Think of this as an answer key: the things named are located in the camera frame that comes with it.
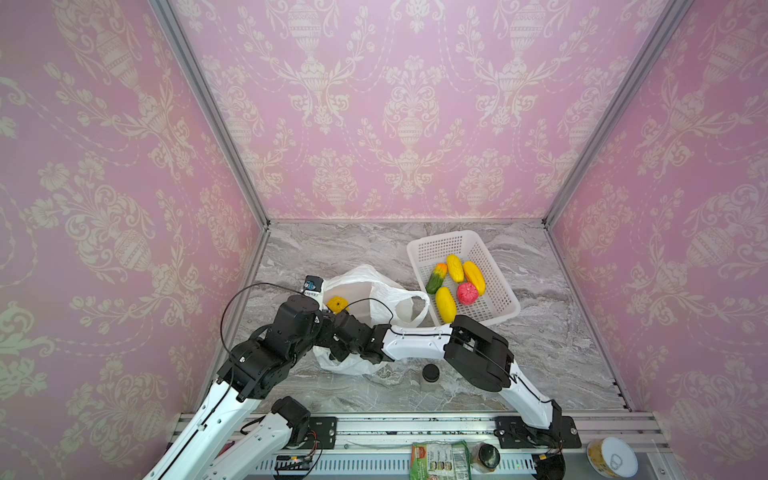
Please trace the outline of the white plastic bag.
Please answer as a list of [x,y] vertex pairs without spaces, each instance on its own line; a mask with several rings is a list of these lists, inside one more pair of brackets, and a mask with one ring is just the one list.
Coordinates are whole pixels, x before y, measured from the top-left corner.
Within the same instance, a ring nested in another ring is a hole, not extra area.
[[[392,323],[393,326],[419,327],[431,303],[426,293],[407,290],[367,264],[324,279],[322,305],[327,307],[327,301],[334,296],[346,299],[348,312],[369,326]],[[331,358],[327,347],[314,347],[313,353],[320,368],[334,374],[371,375],[384,366],[383,362],[372,364],[355,354],[339,362]]]

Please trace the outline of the orange green toy mango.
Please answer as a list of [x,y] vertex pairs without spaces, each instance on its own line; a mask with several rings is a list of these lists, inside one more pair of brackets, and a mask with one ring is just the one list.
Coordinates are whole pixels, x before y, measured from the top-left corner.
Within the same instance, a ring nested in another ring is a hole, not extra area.
[[445,263],[438,263],[432,270],[428,282],[425,286],[426,292],[434,295],[443,286],[448,275],[448,266]]

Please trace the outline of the long yellow toy fruit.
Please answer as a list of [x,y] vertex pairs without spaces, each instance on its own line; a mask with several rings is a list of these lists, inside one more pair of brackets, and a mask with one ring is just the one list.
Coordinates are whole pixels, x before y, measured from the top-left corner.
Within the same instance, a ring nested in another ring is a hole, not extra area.
[[456,301],[448,287],[440,287],[435,294],[435,305],[440,319],[445,324],[451,324],[457,316]]

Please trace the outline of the red toy apple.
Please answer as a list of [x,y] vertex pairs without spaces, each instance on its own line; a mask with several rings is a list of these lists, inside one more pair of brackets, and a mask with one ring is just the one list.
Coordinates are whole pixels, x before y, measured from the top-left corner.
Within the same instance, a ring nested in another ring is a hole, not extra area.
[[461,305],[469,306],[478,300],[480,293],[471,282],[464,282],[457,287],[456,295]]

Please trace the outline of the yellow toy corn fruit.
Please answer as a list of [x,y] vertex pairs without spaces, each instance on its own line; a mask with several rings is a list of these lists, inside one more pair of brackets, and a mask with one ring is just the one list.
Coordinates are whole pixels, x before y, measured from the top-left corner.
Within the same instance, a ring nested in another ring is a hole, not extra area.
[[452,281],[456,284],[463,283],[465,281],[465,274],[461,259],[456,255],[449,255],[446,257],[445,263]]

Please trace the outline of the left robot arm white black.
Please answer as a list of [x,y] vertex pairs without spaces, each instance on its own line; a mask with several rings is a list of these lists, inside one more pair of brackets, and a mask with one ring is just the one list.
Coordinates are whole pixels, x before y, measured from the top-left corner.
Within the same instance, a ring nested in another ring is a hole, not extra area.
[[243,479],[262,461],[289,445],[301,445],[311,414],[284,397],[230,448],[235,430],[285,380],[314,346],[322,327],[315,298],[290,296],[266,334],[233,347],[201,406],[147,479]]

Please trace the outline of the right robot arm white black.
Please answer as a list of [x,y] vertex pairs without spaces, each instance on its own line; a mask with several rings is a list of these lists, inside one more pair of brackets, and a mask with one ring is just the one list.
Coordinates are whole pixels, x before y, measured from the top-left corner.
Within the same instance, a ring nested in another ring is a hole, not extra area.
[[508,341],[466,315],[440,327],[406,328],[369,326],[343,310],[322,314],[321,325],[316,344],[336,360],[351,354],[371,364],[444,360],[475,388],[499,394],[514,410],[495,419],[494,435],[504,449],[558,452],[582,446],[574,420],[528,381]]

